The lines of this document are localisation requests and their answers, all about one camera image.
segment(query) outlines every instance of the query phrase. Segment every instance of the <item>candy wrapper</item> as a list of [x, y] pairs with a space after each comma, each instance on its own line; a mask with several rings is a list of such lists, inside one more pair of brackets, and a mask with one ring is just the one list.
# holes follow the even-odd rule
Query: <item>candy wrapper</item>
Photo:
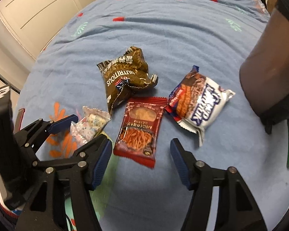
[[163, 97], [131, 98], [113, 153], [154, 168], [159, 124], [166, 105], [167, 98]]
[[107, 112], [96, 108], [82, 107], [85, 117], [78, 123], [71, 122], [70, 132], [75, 137], [79, 145], [84, 145], [97, 136], [104, 126], [110, 121], [110, 115]]
[[169, 95], [165, 109], [182, 128], [198, 133], [199, 146], [202, 146], [205, 129], [212, 124], [235, 93], [222, 89], [198, 71], [199, 67], [194, 65]]
[[129, 47], [125, 54], [117, 59], [97, 64], [106, 86], [108, 112], [135, 92], [154, 87], [158, 76], [148, 74], [148, 64], [144, 60], [142, 50]]

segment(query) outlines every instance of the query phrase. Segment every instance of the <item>cardboard box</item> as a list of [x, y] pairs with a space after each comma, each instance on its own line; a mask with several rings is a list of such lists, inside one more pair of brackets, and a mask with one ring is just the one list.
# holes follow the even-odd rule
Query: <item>cardboard box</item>
[[277, 0], [267, 0], [267, 11], [271, 14], [273, 9], [275, 8], [275, 5], [277, 3]]

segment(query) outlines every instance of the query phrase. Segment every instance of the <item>crumpled chip bag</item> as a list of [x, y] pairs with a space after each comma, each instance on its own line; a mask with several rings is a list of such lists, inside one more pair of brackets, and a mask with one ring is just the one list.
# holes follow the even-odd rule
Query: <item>crumpled chip bag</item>
[[103, 75], [106, 86], [108, 112], [135, 92], [157, 85], [158, 76], [148, 74], [148, 64], [144, 60], [142, 50], [129, 47], [124, 55], [114, 60], [97, 64]]
[[85, 117], [79, 122], [71, 122], [70, 133], [79, 146], [96, 137], [110, 121], [110, 114], [96, 108], [82, 107]]
[[198, 72], [199, 67], [194, 65], [169, 95], [165, 110], [182, 128], [198, 133], [199, 146], [202, 146], [205, 129], [235, 93], [222, 89], [216, 82]]

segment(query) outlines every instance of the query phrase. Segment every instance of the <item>white wardrobe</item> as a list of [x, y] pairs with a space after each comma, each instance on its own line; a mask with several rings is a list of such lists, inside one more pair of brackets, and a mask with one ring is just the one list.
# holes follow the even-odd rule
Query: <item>white wardrobe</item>
[[0, 76], [20, 91], [40, 52], [95, 0], [1, 0]]

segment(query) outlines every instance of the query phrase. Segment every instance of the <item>bed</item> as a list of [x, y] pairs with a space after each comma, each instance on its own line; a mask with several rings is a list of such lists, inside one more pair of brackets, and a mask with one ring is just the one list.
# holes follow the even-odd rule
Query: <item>bed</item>
[[[17, 109], [26, 109], [22, 127], [38, 118], [83, 117], [83, 105], [107, 110], [96, 65], [119, 57], [130, 46], [142, 49], [149, 72], [159, 76], [155, 89], [141, 95], [167, 97], [195, 64], [201, 74], [236, 95], [207, 129], [202, 147], [197, 135], [165, 114], [154, 169], [112, 155], [102, 184], [91, 192], [101, 227], [180, 230], [192, 192], [181, 184], [170, 155], [170, 141], [178, 138], [211, 167], [238, 168], [272, 230], [289, 206], [287, 124], [274, 126], [267, 135], [238, 76], [268, 20], [260, 0], [97, 0], [75, 15], [39, 55], [17, 104]], [[104, 129], [113, 141], [124, 109], [122, 103]], [[37, 155], [41, 160], [58, 159], [76, 149], [67, 132], [50, 136]], [[214, 229], [217, 202], [216, 188], [207, 230]], [[69, 199], [65, 206], [73, 222]]]

